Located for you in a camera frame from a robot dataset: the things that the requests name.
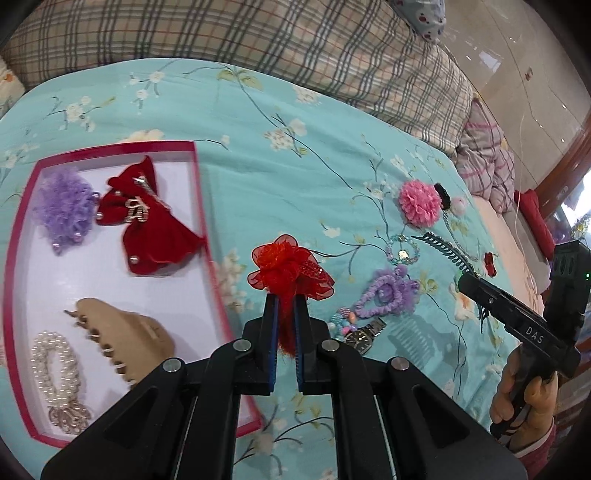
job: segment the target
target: red cushion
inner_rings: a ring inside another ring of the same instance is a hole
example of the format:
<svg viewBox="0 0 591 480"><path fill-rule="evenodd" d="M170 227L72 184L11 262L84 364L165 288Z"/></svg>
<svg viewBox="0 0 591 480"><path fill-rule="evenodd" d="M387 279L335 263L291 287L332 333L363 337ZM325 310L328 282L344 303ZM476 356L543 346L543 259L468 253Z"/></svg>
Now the red cushion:
<svg viewBox="0 0 591 480"><path fill-rule="evenodd" d="M515 202L519 203L519 211L523 214L525 221L530 226L540 250L542 250L542 253L548 260L552 260L556 244L540 213L540 204L535 191L528 190L525 193L520 193L516 190Z"/></svg>

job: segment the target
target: red hair clip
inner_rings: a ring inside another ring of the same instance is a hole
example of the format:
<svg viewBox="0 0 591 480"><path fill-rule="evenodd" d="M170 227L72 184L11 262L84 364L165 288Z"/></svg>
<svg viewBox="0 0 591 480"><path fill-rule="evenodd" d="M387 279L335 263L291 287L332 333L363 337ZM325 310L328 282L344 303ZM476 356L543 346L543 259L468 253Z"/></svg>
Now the red hair clip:
<svg viewBox="0 0 591 480"><path fill-rule="evenodd" d="M146 156L107 181L111 189L100 199L99 225L128 223L123 246L129 270L149 275L170 264L181 263L206 243L175 217L158 197L154 165Z"/></svg>
<svg viewBox="0 0 591 480"><path fill-rule="evenodd" d="M486 252L484 254L484 266L486 268L486 273L488 273L489 277L496 276L496 268L493 262L493 255L491 252Z"/></svg>
<svg viewBox="0 0 591 480"><path fill-rule="evenodd" d="M335 291L335 281L318 265L307 248L300 247L291 235L281 235L271 244L252 251L260 268L248 275L248 283L258 290L267 289L279 299L279 346L288 355L296 355L292 302L296 294L323 300Z"/></svg>

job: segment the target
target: purple hair tie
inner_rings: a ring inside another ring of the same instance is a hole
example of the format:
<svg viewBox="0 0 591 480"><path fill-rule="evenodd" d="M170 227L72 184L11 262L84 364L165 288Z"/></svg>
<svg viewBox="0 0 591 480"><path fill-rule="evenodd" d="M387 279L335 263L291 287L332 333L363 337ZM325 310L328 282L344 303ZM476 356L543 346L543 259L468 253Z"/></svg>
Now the purple hair tie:
<svg viewBox="0 0 591 480"><path fill-rule="evenodd" d="M353 305L353 311L364 319L389 313L400 315L402 312L412 312L419 299L419 288L418 281L407 277L405 265L393 270L378 270L367 291ZM365 304L376 296L381 305L366 309Z"/></svg>
<svg viewBox="0 0 591 480"><path fill-rule="evenodd" d="M34 213L47 229L53 251L60 255L67 245L80 244L92 228L100 193L73 168L63 168L43 180Z"/></svg>

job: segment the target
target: watch face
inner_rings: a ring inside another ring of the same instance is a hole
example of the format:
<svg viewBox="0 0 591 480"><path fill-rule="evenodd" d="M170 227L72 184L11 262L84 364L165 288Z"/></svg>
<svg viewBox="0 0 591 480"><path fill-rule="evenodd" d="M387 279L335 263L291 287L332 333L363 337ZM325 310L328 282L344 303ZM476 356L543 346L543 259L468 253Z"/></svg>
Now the watch face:
<svg viewBox="0 0 591 480"><path fill-rule="evenodd" d="M344 341L347 345L352 346L355 350L361 353L361 355L367 352L373 343L369 335L363 330L356 330L348 333L344 338Z"/></svg>

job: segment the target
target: plaid pillow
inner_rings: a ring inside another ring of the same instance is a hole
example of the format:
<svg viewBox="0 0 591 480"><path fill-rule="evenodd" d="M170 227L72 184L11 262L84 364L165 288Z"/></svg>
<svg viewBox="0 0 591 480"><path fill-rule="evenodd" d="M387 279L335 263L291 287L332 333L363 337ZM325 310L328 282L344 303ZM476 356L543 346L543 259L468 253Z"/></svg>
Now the plaid pillow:
<svg viewBox="0 0 591 480"><path fill-rule="evenodd" d="M479 96L472 101L454 160L471 194L489 200L497 213L513 205L515 160L503 130Z"/></svg>
<svg viewBox="0 0 591 480"><path fill-rule="evenodd" d="M3 55L27 88L144 57L270 74L364 110L451 154L472 87L382 0L45 0Z"/></svg>

